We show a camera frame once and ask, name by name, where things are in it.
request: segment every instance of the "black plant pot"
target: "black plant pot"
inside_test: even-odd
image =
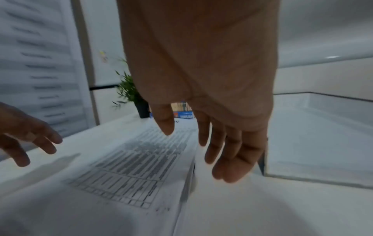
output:
[[[149,104],[147,101],[135,103],[140,118],[149,118]]]

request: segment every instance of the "potted plant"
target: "potted plant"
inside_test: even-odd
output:
[[[124,101],[113,102],[115,104],[114,107],[120,108],[122,104],[132,101],[139,112],[140,118],[148,118],[149,104],[137,91],[135,84],[133,83],[132,76],[126,72],[124,72],[124,75],[119,74],[117,71],[115,72],[122,77],[120,84],[118,84],[116,88],[119,98],[123,99]]]

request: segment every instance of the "ceiling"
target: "ceiling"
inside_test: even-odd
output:
[[[279,67],[373,57],[373,0],[282,0]]]

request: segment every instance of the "white countertop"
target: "white countertop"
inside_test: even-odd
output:
[[[131,131],[144,122],[146,119],[137,114],[128,115],[83,131],[64,139],[53,156],[32,150],[28,152],[31,164],[23,169],[11,160],[3,161],[1,182],[61,157],[73,157],[70,161],[74,164],[92,162],[118,146],[123,137],[130,138]],[[203,153],[202,148],[197,152],[195,189],[187,202],[183,225],[186,236],[372,235],[372,190],[263,177],[257,166],[238,183],[226,184],[213,179],[212,166],[204,162]],[[0,183],[0,199],[16,190]]]

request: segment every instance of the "light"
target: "light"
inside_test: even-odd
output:
[[[327,56],[326,59],[338,58],[339,56]]]

